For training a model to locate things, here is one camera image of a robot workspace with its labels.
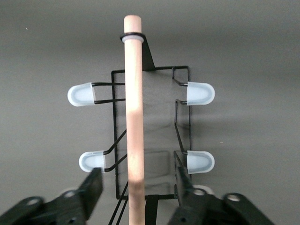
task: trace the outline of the gray background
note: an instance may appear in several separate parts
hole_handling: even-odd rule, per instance
[[[189,65],[192,81],[216,90],[211,104],[193,108],[194,150],[211,152],[216,166],[193,182],[218,197],[246,195],[277,225],[298,224],[298,1],[1,1],[0,213],[22,198],[49,201],[77,187],[87,175],[79,156],[112,144],[111,104],[76,108],[66,94],[73,85],[109,82],[112,70],[124,68],[119,34],[128,14],[142,18],[156,66]],[[162,86],[153,74],[144,77],[144,94],[153,93],[158,105],[177,98],[171,80]],[[146,100],[147,151],[178,150],[173,103],[154,108]],[[107,224],[116,205],[113,173],[104,174],[104,186],[91,225]],[[160,202],[157,224],[175,207],[176,201]]]

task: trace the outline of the round hole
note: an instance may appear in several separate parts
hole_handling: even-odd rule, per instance
[[[205,192],[202,191],[202,190],[199,190],[199,189],[195,189],[195,190],[193,191],[193,193],[194,193],[195,195],[205,195]]]
[[[69,224],[73,224],[73,223],[75,223],[75,221],[76,221],[76,217],[73,217],[69,220]]]
[[[34,199],[29,200],[29,201],[27,202],[27,205],[34,205],[34,204],[36,204],[36,203],[38,203],[38,199],[37,199],[37,198],[34,198]]]
[[[69,198],[69,197],[72,197],[75,195],[75,192],[74,191],[68,191],[67,193],[65,193],[64,197],[65,198]]]
[[[236,195],[228,195],[227,198],[231,201],[234,201],[234,202],[239,202],[240,201],[240,198]]]

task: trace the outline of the white plastic cap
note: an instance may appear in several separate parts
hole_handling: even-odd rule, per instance
[[[187,105],[207,105],[215,98],[215,90],[208,83],[187,83]]]
[[[94,105],[95,93],[92,83],[73,86],[67,92],[67,98],[74,106]]]
[[[187,172],[207,173],[215,166],[215,159],[206,151],[187,151]]]
[[[104,173],[105,155],[103,151],[88,151],[79,157],[79,166],[85,172],[91,172],[94,168],[101,167]]]

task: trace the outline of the black plastic part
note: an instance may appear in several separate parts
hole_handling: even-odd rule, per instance
[[[156,70],[146,36],[143,35],[142,33],[138,33],[138,32],[129,32],[129,33],[122,34],[120,36],[120,39],[122,40],[125,36],[128,36],[128,35],[137,35],[144,39],[144,41],[142,43],[142,69],[143,69],[143,71]]]
[[[78,188],[86,220],[90,218],[102,191],[102,170],[101,168],[94,168]]]
[[[21,225],[26,222],[36,211],[41,210],[44,200],[41,197],[29,197],[21,200],[0,217],[0,225]]]
[[[237,197],[238,201],[230,200],[229,196]],[[223,201],[225,209],[229,213],[236,215],[242,224],[274,225],[257,207],[241,194],[226,194]]]
[[[62,194],[56,199],[57,215],[56,224],[57,225],[85,225],[87,218],[85,217],[85,209],[82,205],[81,199],[77,193],[73,196],[66,197]]]
[[[177,153],[174,152],[176,195],[180,207],[169,225],[274,225],[245,196],[227,194],[224,199],[194,188]]]
[[[103,191],[101,168],[94,168],[77,190],[50,202],[25,198],[0,216],[0,225],[85,225]]]
[[[158,195],[149,195],[145,206],[145,225],[156,225],[158,213]]]

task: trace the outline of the wooden rod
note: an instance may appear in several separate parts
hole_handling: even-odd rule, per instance
[[[124,18],[124,33],[142,32],[141,18]],[[125,46],[125,92],[129,225],[145,224],[142,42],[128,39]]]

